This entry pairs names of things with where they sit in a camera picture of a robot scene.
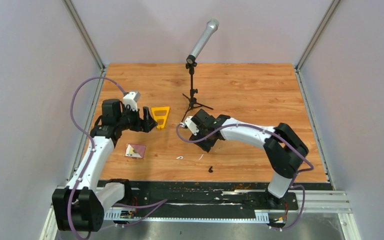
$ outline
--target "robotic arm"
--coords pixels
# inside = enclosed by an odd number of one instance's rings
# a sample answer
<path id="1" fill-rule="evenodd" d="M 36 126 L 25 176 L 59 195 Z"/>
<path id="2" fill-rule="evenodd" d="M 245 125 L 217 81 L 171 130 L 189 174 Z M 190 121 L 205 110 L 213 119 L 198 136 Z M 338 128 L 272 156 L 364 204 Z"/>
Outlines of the robotic arm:
<path id="1" fill-rule="evenodd" d="M 97 232 L 102 226 L 105 212 L 110 207 L 118 201 L 130 200 L 132 190 L 128 180 L 111 179 L 97 194 L 96 188 L 105 162 L 117 145 L 122 131 L 149 133 L 157 126 L 146 106 L 143 107 L 143 119 L 140 118 L 137 104 L 139 97 L 139 92 L 131 91 L 124 95 L 122 102 L 119 99 L 103 101 L 102 115 L 98 117 L 90 132 L 94 146 L 89 141 L 88 151 L 72 179 L 65 188 L 57 188 L 53 192 L 52 203 L 59 230 L 70 230 L 68 204 L 72 204 L 71 219 L 77 231 Z M 83 177 L 74 189 L 82 172 Z M 73 202 L 69 202 L 71 191 L 75 191 Z"/>
<path id="2" fill-rule="evenodd" d="M 281 136 L 303 157 L 309 153 L 307 146 L 285 123 L 280 123 L 276 127 L 260 126 L 241 122 L 227 115 L 219 115 L 214 118 L 200 109 L 194 116 L 188 116 L 180 126 L 188 128 L 192 132 L 189 142 L 195 143 L 206 152 L 211 150 L 217 140 L 235 140 L 265 150 L 274 170 L 274 175 L 267 188 L 267 200 L 272 205 L 281 203 L 281 199 L 288 191 L 303 160 L 289 147 L 282 147 L 279 140 L 269 133 Z"/>

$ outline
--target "tripod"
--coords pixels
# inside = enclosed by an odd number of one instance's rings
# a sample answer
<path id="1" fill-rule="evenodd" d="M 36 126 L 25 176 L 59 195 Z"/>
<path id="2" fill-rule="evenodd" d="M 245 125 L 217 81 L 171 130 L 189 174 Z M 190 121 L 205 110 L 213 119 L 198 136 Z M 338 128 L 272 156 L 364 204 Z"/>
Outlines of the tripod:
<path id="1" fill-rule="evenodd" d="M 183 96 L 185 98 L 187 98 L 187 100 L 189 100 L 189 106 L 187 107 L 187 110 L 184 113 L 183 118 L 181 119 L 182 122 L 185 119 L 186 114 L 188 114 L 189 111 L 192 111 L 194 109 L 204 107 L 204 108 L 214 110 L 214 108 L 212 108 L 212 107 L 209 107 L 209 106 L 206 106 L 204 104 L 197 102 L 197 98 L 194 97 L 195 94 L 198 93 L 198 89 L 194 88 L 194 73 L 195 73 L 195 67 L 196 66 L 197 66 L 197 63 L 195 61 L 192 61 L 191 59 L 187 59 L 186 69 L 189 69 L 189 74 L 190 74 L 190 90 L 189 90 L 190 97 L 188 97 L 184 93 L 182 93 Z"/>

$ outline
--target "wooden tabletop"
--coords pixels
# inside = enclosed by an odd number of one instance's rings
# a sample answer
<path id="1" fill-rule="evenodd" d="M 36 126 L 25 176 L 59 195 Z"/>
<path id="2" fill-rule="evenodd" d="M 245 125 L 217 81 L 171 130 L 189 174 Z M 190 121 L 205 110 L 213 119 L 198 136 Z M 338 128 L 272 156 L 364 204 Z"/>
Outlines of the wooden tabletop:
<path id="1" fill-rule="evenodd" d="M 185 64 L 110 64 L 107 77 L 126 91 L 139 91 L 138 106 L 166 107 L 170 112 L 165 129 L 149 133 L 123 131 L 108 158 L 101 179 L 147 181 L 239 181 L 268 182 L 273 175 L 265 151 L 237 141 L 218 140 L 209 153 L 176 135 L 176 125 L 188 107 L 190 75 Z M 300 174 L 300 182 L 326 182 L 301 91 L 291 64 L 199 63 L 195 68 L 197 100 L 214 110 L 210 115 L 231 116 L 262 126 L 287 123 L 308 146 L 315 170 Z M 122 99 L 120 90 L 105 81 L 94 118 L 101 115 L 105 99 Z M 193 116 L 197 110 L 188 114 Z M 181 129 L 184 138 L 190 130 Z M 146 145 L 144 159 L 125 156 L 127 144 Z"/>

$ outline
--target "gray floor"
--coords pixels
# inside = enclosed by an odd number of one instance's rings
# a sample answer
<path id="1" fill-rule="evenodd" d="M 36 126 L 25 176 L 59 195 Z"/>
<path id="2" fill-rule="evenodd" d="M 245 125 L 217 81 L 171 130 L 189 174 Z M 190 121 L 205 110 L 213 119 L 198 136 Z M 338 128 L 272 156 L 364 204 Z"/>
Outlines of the gray floor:
<path id="1" fill-rule="evenodd" d="M 292 222 L 294 214 L 288 214 Z M 71 232 L 57 234 L 56 240 L 75 240 Z M 131 227 L 111 227 L 93 232 L 90 240 L 344 240 L 338 215 L 304 213 L 292 229 L 278 232 L 258 223 L 190 223 L 144 221 Z"/>

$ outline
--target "microphone head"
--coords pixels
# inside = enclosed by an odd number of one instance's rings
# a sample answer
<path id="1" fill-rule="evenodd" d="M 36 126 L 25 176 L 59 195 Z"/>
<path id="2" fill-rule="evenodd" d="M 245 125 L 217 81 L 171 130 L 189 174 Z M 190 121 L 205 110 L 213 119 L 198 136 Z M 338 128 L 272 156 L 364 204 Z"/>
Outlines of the microphone head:
<path id="1" fill-rule="evenodd" d="M 209 20 L 207 23 L 206 23 L 206 26 L 207 27 L 210 27 L 212 29 L 214 29 L 214 32 L 217 31 L 217 29 L 219 28 L 219 20 L 215 19 L 215 18 L 212 18 L 211 20 Z"/>

